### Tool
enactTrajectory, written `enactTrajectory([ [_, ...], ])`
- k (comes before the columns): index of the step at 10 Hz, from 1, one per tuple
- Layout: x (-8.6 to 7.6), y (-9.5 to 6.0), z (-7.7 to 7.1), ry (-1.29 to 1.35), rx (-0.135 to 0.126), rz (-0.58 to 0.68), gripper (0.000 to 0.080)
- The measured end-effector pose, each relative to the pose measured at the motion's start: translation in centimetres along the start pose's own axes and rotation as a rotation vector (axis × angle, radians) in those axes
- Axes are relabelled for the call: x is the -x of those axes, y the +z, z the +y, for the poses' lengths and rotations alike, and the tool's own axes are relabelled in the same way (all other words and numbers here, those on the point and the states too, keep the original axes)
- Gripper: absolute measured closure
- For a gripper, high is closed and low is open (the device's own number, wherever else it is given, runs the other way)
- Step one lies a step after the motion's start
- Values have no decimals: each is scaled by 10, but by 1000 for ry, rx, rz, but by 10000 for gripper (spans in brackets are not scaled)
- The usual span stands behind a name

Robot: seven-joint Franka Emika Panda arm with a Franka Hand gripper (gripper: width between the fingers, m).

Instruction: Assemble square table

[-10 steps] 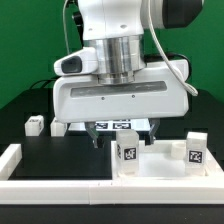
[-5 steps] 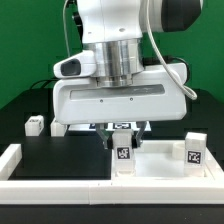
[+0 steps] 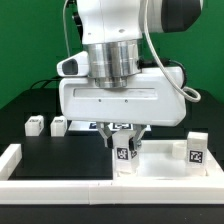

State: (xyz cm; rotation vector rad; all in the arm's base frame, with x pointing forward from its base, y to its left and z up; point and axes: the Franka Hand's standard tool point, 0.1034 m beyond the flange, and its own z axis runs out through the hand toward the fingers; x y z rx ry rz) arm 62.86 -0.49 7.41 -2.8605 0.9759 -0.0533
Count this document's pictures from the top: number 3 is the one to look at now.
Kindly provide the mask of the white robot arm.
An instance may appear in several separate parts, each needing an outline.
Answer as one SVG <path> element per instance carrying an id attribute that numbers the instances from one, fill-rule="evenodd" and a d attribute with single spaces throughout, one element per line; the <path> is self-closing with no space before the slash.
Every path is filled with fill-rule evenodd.
<path id="1" fill-rule="evenodd" d="M 83 51 L 57 64 L 60 105 L 69 120 L 94 121 L 105 145 L 136 151 L 148 125 L 175 126 L 200 94 L 186 73 L 158 55 L 142 58 L 152 32 L 183 32 L 203 0 L 77 0 Z"/>

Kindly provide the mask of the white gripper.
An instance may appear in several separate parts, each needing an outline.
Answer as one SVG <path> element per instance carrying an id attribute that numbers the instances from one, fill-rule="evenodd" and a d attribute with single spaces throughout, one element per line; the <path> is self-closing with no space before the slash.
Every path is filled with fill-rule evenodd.
<path id="1" fill-rule="evenodd" d="M 108 123 L 134 124 L 133 149 L 141 146 L 146 125 L 176 126 L 186 116 L 185 99 L 159 68 L 129 76 L 124 88 L 98 88 L 93 79 L 64 78 L 59 85 L 62 114 L 68 120 L 97 122 L 106 148 L 113 147 Z"/>

